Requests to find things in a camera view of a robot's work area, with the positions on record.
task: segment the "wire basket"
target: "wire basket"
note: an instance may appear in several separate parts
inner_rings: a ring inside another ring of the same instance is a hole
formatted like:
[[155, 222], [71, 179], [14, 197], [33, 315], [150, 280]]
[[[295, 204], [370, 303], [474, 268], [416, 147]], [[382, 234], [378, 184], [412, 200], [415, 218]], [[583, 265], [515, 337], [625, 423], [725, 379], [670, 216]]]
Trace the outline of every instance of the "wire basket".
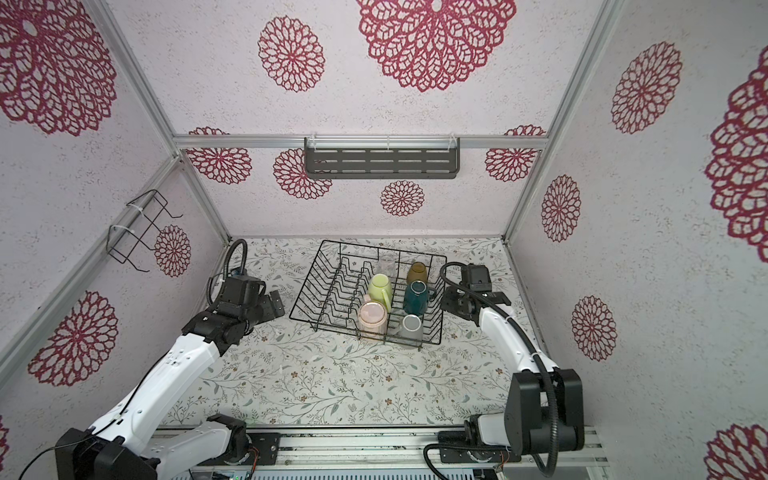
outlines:
[[[357, 326], [358, 309], [363, 304], [362, 296], [368, 293], [373, 275], [378, 273], [379, 259], [384, 252], [392, 252], [397, 257], [397, 275], [389, 278], [393, 295], [387, 331], [362, 332]], [[315, 330], [329, 330], [358, 338], [363, 334], [365, 338], [413, 346], [412, 339], [398, 336], [396, 331], [406, 316], [402, 301], [408, 270], [414, 262], [421, 262], [427, 267], [427, 287], [430, 292], [427, 311], [421, 316], [424, 327], [421, 344], [439, 345], [442, 341], [443, 317], [440, 300], [445, 292], [445, 282], [439, 272], [447, 261], [444, 255], [323, 240], [289, 318], [307, 322]]]

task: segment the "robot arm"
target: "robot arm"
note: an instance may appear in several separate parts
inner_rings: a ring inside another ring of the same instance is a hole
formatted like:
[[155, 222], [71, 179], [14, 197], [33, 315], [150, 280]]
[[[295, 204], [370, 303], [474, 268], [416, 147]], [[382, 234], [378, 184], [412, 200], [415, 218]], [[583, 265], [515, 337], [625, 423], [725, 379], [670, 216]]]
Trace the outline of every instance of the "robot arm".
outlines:
[[[445, 276], [447, 266], [462, 268], [462, 281]], [[449, 285], [441, 308], [475, 322], [491, 339], [508, 371], [511, 385], [504, 413], [474, 415], [465, 422], [467, 445], [508, 447], [515, 456], [534, 455], [545, 475], [554, 473], [557, 452], [584, 447], [581, 379], [572, 369], [561, 369], [535, 346], [517, 324], [504, 293], [492, 291], [484, 265], [447, 263], [441, 278]], [[541, 397], [548, 391], [548, 404]], [[540, 453], [549, 453], [544, 467]]]
[[167, 480], [209, 458], [241, 460], [248, 448], [245, 422], [225, 415], [171, 439], [150, 440], [207, 367], [255, 325], [285, 314], [277, 291], [267, 296], [265, 290], [264, 282], [251, 276], [226, 278], [217, 301], [184, 326], [136, 388], [85, 432], [69, 429], [59, 439], [59, 480]]

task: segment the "red doily pattern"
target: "red doily pattern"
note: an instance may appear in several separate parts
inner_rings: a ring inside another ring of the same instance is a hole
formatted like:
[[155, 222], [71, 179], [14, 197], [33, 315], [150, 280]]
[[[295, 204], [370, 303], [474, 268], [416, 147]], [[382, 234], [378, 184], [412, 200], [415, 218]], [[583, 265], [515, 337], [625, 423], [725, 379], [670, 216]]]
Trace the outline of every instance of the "red doily pattern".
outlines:
[[[546, 135], [541, 127], [520, 125], [504, 135]], [[496, 180], [505, 182], [528, 176], [538, 151], [533, 148], [492, 148], [485, 154], [485, 169]]]
[[424, 204], [424, 190], [411, 181], [398, 180], [384, 187], [381, 201], [388, 214], [407, 217]]
[[190, 239], [184, 230], [176, 225], [168, 225], [157, 234], [154, 259], [163, 273], [168, 276], [180, 276], [190, 266], [191, 257]]
[[728, 219], [728, 235], [757, 247], [768, 263], [768, 47], [749, 79], [731, 92], [710, 140], [710, 205]]
[[488, 63], [513, 0], [357, 0], [368, 55], [403, 87], [445, 90]]
[[541, 225], [553, 242], [568, 238], [578, 223], [581, 214], [579, 189], [573, 178], [561, 175], [555, 178], [541, 202]]
[[109, 300], [98, 292], [85, 292], [27, 371], [40, 383], [73, 386], [101, 368], [117, 336], [118, 318]]
[[5, 460], [5, 454], [8, 453], [8, 429], [2, 424], [2, 415], [0, 415], [0, 472], [2, 472], [2, 463]]
[[[218, 128], [200, 127], [190, 135], [228, 135]], [[245, 148], [188, 148], [197, 171], [220, 184], [238, 184], [250, 175], [250, 157]]]
[[586, 296], [579, 300], [571, 315], [571, 331], [578, 348], [600, 362], [616, 347], [616, 322], [608, 305], [599, 298]]
[[322, 197], [330, 190], [331, 180], [313, 180], [304, 169], [304, 150], [292, 148], [280, 152], [273, 165], [273, 174], [280, 188], [296, 198], [309, 200]]
[[639, 54], [616, 85], [611, 109], [616, 128], [633, 134], [653, 124], [674, 98], [682, 69], [674, 44], [662, 41]]
[[768, 432], [760, 425], [718, 430], [707, 447], [707, 480], [768, 478]]
[[109, 51], [78, 0], [0, 2], [0, 104], [46, 134], [79, 135], [111, 115]]
[[274, 18], [266, 24], [259, 38], [259, 58], [270, 78], [289, 91], [314, 87], [326, 68], [317, 36], [295, 18]]

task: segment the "lime green mug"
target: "lime green mug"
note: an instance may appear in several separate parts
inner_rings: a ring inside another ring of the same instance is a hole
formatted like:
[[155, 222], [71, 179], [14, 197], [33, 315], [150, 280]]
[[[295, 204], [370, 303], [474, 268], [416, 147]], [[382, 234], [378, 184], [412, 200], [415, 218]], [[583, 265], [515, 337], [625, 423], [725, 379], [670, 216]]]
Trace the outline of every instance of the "lime green mug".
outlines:
[[381, 303], [387, 312], [392, 311], [392, 284], [389, 277], [383, 273], [377, 273], [368, 285], [368, 294], [371, 300]]

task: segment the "table surface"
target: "table surface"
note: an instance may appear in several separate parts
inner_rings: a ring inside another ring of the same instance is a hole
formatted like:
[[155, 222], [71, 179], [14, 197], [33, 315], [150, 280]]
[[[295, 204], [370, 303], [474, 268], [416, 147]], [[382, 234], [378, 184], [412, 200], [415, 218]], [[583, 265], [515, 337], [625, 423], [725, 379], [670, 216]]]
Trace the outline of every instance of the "table surface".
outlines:
[[[442, 343], [420, 351], [360, 341], [288, 318], [321, 239], [250, 239], [248, 274], [277, 289], [282, 318], [256, 327], [181, 396], [165, 425], [198, 425], [217, 412], [249, 425], [455, 425], [504, 409], [510, 375], [474, 323], [446, 313]], [[535, 336], [498, 238], [345, 239], [481, 263]]]

